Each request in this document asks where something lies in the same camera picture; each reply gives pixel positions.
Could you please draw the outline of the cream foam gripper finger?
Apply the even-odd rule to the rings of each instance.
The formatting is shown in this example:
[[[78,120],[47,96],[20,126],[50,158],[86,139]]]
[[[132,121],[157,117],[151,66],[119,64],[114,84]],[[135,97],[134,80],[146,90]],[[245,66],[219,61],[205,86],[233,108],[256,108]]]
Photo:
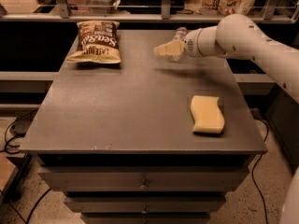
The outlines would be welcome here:
[[[180,40],[173,40],[153,49],[156,56],[164,56],[171,61],[178,61],[184,53],[184,43]]]

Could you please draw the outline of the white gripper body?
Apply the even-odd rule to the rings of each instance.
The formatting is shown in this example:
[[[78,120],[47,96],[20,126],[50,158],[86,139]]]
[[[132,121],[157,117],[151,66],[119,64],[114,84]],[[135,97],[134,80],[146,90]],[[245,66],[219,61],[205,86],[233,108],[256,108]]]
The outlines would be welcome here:
[[[199,38],[202,33],[202,29],[189,31],[184,38],[184,50],[193,57],[203,57],[203,53],[199,49]]]

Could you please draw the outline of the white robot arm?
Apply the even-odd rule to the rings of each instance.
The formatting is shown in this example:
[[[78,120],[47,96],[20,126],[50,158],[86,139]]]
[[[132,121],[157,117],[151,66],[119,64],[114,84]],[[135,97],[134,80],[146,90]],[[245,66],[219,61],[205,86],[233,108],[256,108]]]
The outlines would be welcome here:
[[[250,60],[299,102],[299,51],[267,36],[250,18],[241,14],[224,17],[217,26],[188,32],[153,50],[156,56],[219,57]],[[191,112],[194,133],[220,133],[224,117],[218,97],[194,96]],[[279,224],[299,224],[299,170],[295,171],[282,207]]]

